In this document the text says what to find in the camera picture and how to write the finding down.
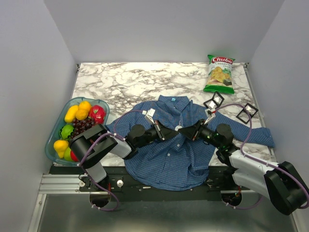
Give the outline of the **blue checked shirt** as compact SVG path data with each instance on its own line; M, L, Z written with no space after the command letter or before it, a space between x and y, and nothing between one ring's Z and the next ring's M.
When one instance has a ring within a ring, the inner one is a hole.
M161 95L156 101L138 103L131 113L106 127L122 137L136 124L149 129L151 125L141 112L151 108L155 109L153 118L172 130L178 125L189 127L200 119L207 119L206 108L193 103L187 96ZM181 191L203 184L214 151L214 146L206 145L202 140L190 141L178 134L165 142L155 141L138 149L137 154L124 163L127 172L143 184Z

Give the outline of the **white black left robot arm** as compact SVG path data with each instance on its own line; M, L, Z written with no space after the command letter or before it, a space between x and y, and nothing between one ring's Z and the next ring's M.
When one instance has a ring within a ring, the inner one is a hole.
M178 134L158 120L149 129L141 124L134 125L125 138L112 134L103 125L96 125L71 139L69 147L78 159L79 166L91 177L90 185L101 191L106 188L108 174L100 161L108 153L125 160L130 159L137 154L139 148L155 141L164 142Z

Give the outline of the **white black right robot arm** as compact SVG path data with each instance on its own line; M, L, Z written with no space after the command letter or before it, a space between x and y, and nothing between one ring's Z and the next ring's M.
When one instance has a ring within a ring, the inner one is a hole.
M309 206L309 189L295 167L289 162L275 163L249 155L233 144L229 125L219 124L213 131L201 119L196 124L178 130L189 140L203 140L217 148L219 161L228 168L222 177L227 189L241 186L268 198L282 214Z

